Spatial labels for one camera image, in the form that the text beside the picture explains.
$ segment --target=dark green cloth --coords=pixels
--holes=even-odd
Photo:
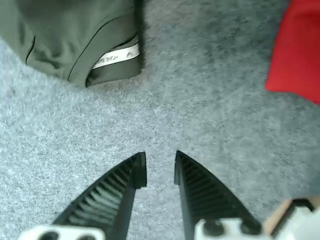
[[[140,73],[140,57],[92,70],[137,43],[134,0],[0,1],[0,37],[27,65],[81,87]]]

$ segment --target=white label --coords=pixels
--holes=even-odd
[[[134,59],[139,56],[139,44],[136,43],[133,46],[122,48],[114,51],[107,52],[104,54],[93,66],[92,69],[100,68],[110,64],[116,64],[130,59]]]

